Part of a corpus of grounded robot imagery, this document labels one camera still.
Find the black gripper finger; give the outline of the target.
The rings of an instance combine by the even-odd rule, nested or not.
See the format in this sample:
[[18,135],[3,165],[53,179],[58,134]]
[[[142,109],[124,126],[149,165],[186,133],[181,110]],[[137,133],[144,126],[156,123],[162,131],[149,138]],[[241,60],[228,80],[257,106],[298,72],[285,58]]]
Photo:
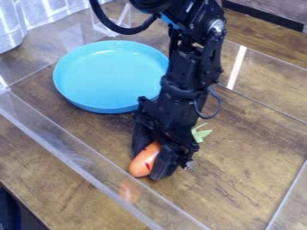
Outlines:
[[149,178],[158,181],[169,177],[178,166],[186,168],[192,162],[192,155],[190,149],[176,144],[164,144],[153,163]]
[[132,135],[132,157],[136,157],[142,149],[152,142],[149,129],[140,123],[136,123]]

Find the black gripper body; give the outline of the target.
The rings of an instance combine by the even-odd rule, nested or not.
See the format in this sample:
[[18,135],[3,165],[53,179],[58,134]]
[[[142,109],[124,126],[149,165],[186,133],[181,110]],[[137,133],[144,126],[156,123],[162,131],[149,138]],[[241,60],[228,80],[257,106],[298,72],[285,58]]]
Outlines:
[[198,150],[198,144],[192,135],[192,127],[206,100],[204,89],[184,90],[166,77],[160,80],[160,92],[154,101],[140,97],[136,110],[136,123],[148,129],[152,141],[161,145],[176,144],[192,151]]

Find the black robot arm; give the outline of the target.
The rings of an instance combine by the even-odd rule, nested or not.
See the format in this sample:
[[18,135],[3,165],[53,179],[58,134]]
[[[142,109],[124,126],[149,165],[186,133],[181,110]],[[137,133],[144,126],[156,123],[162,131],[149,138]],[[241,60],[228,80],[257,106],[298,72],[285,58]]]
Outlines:
[[224,11],[216,0],[130,0],[144,13],[156,14],[169,27],[169,65],[160,78],[158,97],[140,97],[132,149],[138,155],[153,141],[160,144],[149,178],[172,175],[193,161],[198,144],[192,135],[208,97],[218,95],[212,85],[222,73],[220,51],[226,34]]

